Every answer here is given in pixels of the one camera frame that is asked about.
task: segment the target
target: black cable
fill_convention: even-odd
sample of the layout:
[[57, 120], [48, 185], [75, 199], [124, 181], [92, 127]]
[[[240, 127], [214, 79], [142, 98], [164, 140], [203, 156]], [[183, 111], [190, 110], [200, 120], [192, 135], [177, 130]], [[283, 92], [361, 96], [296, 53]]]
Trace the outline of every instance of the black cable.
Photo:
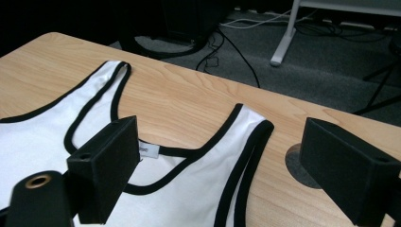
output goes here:
[[[234, 19], [225, 19], [224, 22], [222, 22], [222, 25], [224, 26], [224, 24], [231, 23], [233, 21], [236, 21], [236, 20], [234, 20]], [[244, 24], [244, 25], [247, 25], [247, 26], [254, 26], [257, 22], [253, 22], [253, 21], [238, 21], [236, 23]], [[266, 23], [260, 24], [259, 26], [287, 26], [287, 25], [288, 25], [287, 21], [279, 21], [279, 22], [273, 21], [273, 23], [266, 22]], [[234, 28], [234, 29], [245, 28], [246, 29], [246, 27], [237, 27], [237, 28], [231, 27], [231, 28]]]
[[373, 34], [376, 33], [377, 30], [370, 30], [367, 28], [360, 28], [362, 32], [359, 32], [357, 34], [343, 34], [343, 27], [344, 26], [336, 26], [331, 23], [325, 23], [325, 22], [302, 22], [302, 23], [297, 23], [295, 24], [295, 28], [297, 29], [297, 32], [303, 35], [307, 36], [318, 36], [318, 37], [338, 37], [341, 38], [345, 41], [349, 42], [355, 42], [355, 43], [373, 43], [373, 42], [378, 42], [386, 37], [388, 37], [388, 34], [384, 31], [381, 32], [382, 36], [377, 38], [377, 39], [371, 39], [371, 40], [355, 40], [351, 39], [354, 37], [362, 37], [368, 34]]
[[233, 46], [233, 48], [236, 50], [236, 52], [238, 52], [238, 54], [241, 56], [241, 58], [244, 60], [244, 62], [248, 64], [248, 66], [250, 67], [251, 71], [253, 72], [253, 76], [254, 76], [254, 78], [256, 80], [257, 87], [260, 88], [259, 79], [257, 78], [257, 75], [253, 70], [253, 67], [248, 63], [248, 61], [242, 55], [241, 51], [239, 51], [239, 49], [235, 46], [235, 44], [226, 35], [224, 35], [224, 33], [219, 28], [217, 28], [217, 33], [219, 33], [222, 37], [224, 37], [224, 39], [226, 39]]
[[[214, 64], [211, 64], [211, 63], [210, 63], [211, 60], [215, 60], [215, 63], [214, 63]], [[203, 71], [204, 71], [205, 73], [210, 74], [209, 72], [206, 71], [206, 68], [210, 68], [210, 67], [217, 68], [218, 66], [219, 66], [219, 64], [218, 64], [218, 57], [211, 56], [210, 58], [206, 59], [206, 64], [204, 65]]]
[[205, 57], [203, 57], [203, 59], [200, 60], [200, 62], [197, 64], [197, 67], [196, 67], [196, 70], [197, 70], [197, 71], [199, 71], [199, 67], [201, 66], [201, 64], [202, 64], [204, 61], [206, 61], [207, 59], [209, 59], [210, 57], [212, 57], [212, 56], [214, 56], [216, 53], [218, 53], [218, 50], [224, 45], [224, 40], [225, 40], [225, 39], [224, 39], [224, 37], [223, 37], [221, 43], [220, 43], [219, 45], [217, 45], [216, 48], [213, 48], [213, 44], [212, 44], [212, 46], [209, 45], [209, 47], [210, 47], [211, 49], [213, 49], [213, 50], [212, 50], [212, 52], [210, 52], [208, 55], [206, 55]]

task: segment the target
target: neckline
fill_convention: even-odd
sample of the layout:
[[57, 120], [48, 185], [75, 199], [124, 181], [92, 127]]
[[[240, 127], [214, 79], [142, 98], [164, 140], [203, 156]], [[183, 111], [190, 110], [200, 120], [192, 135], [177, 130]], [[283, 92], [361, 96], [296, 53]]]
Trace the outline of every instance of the neckline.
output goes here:
[[232, 109], [231, 113], [221, 125], [221, 127], [216, 131], [216, 133], [200, 148], [168, 148], [160, 146], [160, 154], [166, 156], [176, 156], [185, 158], [182, 162], [176, 165], [171, 171], [169, 171], [160, 180], [148, 184], [148, 185], [135, 185], [132, 183], [127, 183], [124, 192], [132, 195], [146, 195], [153, 193], [165, 185], [170, 183], [177, 175], [179, 175], [184, 169], [186, 169], [191, 164], [197, 162], [201, 157], [203, 157], [209, 150], [211, 150], [226, 134], [226, 132], [233, 126], [235, 120], [237, 119], [239, 113], [244, 105], [242, 103], [237, 103]]

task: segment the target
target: white table leg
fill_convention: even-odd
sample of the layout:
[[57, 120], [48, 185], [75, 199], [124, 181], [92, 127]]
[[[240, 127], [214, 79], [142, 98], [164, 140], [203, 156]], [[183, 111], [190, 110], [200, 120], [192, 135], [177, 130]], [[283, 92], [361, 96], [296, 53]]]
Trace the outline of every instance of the white table leg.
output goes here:
[[297, 19], [297, 13], [298, 13], [298, 8], [300, 6], [300, 2], [301, 2], [301, 0], [294, 0], [294, 3], [292, 4], [292, 10], [291, 10], [291, 14], [289, 16], [286, 33], [284, 34], [283, 38], [281, 39], [281, 42], [278, 44], [277, 49], [274, 52], [274, 55], [270, 60], [271, 66], [279, 66], [281, 64], [284, 56], [286, 55], [289, 44], [291, 44], [292, 37], [294, 37], [295, 31], [296, 31], [294, 28], [294, 24], [295, 24], [295, 20]]

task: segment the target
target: table surface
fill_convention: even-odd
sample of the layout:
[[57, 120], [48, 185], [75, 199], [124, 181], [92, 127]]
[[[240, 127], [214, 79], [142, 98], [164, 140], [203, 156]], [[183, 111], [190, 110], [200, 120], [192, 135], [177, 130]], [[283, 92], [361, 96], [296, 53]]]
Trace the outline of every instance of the table surface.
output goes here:
[[[60, 33], [44, 34], [0, 59], [0, 118], [42, 107], [108, 60], [132, 66], [119, 117], [136, 115], [139, 136], [151, 143], [198, 148], [236, 103], [274, 124], [253, 179], [248, 226], [353, 226], [322, 190], [288, 173], [286, 152], [301, 142], [307, 117], [333, 122], [401, 160], [401, 128]], [[386, 217], [383, 226], [392, 220]]]

